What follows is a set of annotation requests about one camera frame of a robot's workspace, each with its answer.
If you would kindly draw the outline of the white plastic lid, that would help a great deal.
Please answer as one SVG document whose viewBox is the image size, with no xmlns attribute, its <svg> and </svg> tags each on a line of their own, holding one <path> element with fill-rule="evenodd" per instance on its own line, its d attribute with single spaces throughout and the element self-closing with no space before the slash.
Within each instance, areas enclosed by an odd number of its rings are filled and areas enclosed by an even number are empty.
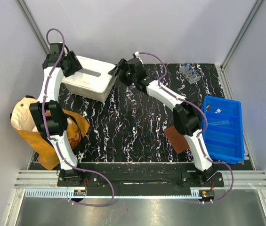
<svg viewBox="0 0 266 226">
<path fill-rule="evenodd" d="M 91 83 L 100 80 L 108 82 L 110 79 L 114 78 L 108 74 L 108 72 L 115 67 L 114 64 L 83 56 L 77 56 L 77 58 L 83 69 L 72 76 L 64 77 L 62 80 L 71 83 L 74 83 L 74 81 Z"/>
</svg>

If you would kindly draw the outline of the beige plastic bin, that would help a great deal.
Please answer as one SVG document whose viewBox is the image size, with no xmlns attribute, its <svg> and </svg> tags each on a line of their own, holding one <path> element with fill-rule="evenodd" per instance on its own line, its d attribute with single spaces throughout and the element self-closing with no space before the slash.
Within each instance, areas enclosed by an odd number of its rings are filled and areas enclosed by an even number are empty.
<svg viewBox="0 0 266 226">
<path fill-rule="evenodd" d="M 62 83 L 72 94 L 100 102 L 105 102 L 115 84 L 115 80 L 115 78 L 112 78 L 108 82 L 100 80 L 91 83 L 78 81 L 71 83 L 62 80 Z"/>
</svg>

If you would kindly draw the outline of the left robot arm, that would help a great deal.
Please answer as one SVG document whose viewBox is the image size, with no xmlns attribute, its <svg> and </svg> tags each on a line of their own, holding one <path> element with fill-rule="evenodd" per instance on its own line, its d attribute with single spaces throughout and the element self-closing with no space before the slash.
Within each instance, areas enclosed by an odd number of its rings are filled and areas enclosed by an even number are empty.
<svg viewBox="0 0 266 226">
<path fill-rule="evenodd" d="M 75 125 L 77 120 L 66 114 L 58 102 L 60 84 L 64 76 L 73 75 L 82 69 L 76 55 L 63 43 L 51 43 L 49 54 L 42 64 L 44 81 L 40 95 L 29 110 L 36 129 L 41 137 L 49 143 L 57 153 L 60 161 L 59 186 L 80 186 L 84 181 L 82 171 L 76 169 L 76 154 L 84 147 L 83 136 L 75 148 L 71 148 L 67 137 L 68 120 Z"/>
</svg>

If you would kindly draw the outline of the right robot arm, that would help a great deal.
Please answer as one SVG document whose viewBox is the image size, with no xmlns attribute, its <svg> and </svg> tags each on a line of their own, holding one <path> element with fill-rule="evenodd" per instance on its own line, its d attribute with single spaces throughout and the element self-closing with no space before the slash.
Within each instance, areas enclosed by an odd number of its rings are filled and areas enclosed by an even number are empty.
<svg viewBox="0 0 266 226">
<path fill-rule="evenodd" d="M 196 181 L 201 186 L 208 186 L 217 171 L 213 168 L 213 161 L 202 136 L 203 111 L 184 96 L 170 90 L 159 80 L 148 75 L 139 58 L 132 58 L 128 61 L 121 59 L 108 74 L 119 78 L 126 86 L 134 84 L 139 91 L 159 100 L 173 111 L 174 127 L 186 139 L 193 155 Z"/>
</svg>

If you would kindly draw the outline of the cloth bag with items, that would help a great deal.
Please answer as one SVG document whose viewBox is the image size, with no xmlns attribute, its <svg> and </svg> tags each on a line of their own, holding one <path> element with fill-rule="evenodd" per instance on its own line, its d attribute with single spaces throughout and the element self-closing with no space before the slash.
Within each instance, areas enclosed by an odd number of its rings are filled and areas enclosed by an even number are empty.
<svg viewBox="0 0 266 226">
<path fill-rule="evenodd" d="M 37 100 L 32 96 L 25 96 L 14 107 L 10 121 L 19 136 L 28 143 L 38 154 L 39 163 L 47 170 L 52 170 L 59 164 L 58 156 L 49 141 L 44 140 L 37 131 L 30 104 Z M 80 114 L 63 110 L 68 115 L 67 137 L 74 154 L 83 150 L 87 143 L 86 134 L 89 129 L 88 121 Z"/>
</svg>

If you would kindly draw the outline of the clear test tube rack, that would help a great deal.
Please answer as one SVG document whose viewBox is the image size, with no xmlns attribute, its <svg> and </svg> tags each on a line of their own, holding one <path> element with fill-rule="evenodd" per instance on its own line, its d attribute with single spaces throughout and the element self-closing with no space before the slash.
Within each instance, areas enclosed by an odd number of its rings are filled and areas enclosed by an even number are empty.
<svg viewBox="0 0 266 226">
<path fill-rule="evenodd" d="M 201 76 L 198 72 L 195 71 L 193 65 L 191 64 L 182 64 L 179 69 L 180 73 L 183 75 L 183 77 L 190 83 L 194 84 L 198 82 L 201 79 Z"/>
</svg>

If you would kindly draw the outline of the blue compartment tray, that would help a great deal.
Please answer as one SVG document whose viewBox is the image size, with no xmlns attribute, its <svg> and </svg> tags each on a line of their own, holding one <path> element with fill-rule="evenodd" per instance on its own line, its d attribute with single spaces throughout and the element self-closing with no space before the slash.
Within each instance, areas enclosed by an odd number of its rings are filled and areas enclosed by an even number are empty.
<svg viewBox="0 0 266 226">
<path fill-rule="evenodd" d="M 208 123 L 215 121 L 229 121 L 229 125 L 209 125 L 203 133 L 204 143 L 210 158 L 215 161 L 224 161 L 237 164 L 245 160 L 242 105 L 239 101 L 206 96 L 202 103 Z"/>
</svg>

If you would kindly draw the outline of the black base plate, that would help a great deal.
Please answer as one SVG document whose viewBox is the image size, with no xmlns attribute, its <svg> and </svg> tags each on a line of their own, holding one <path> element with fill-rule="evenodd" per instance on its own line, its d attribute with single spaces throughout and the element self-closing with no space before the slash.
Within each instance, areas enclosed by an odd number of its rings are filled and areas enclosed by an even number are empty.
<svg viewBox="0 0 266 226">
<path fill-rule="evenodd" d="M 94 171 L 106 176 L 110 182 L 119 185 L 172 185 L 182 187 L 224 187 L 222 174 L 213 167 L 201 172 L 193 163 L 80 163 L 79 168 L 60 170 L 58 186 L 82 186 L 88 181 L 89 187 L 104 185 L 107 181 Z"/>
</svg>

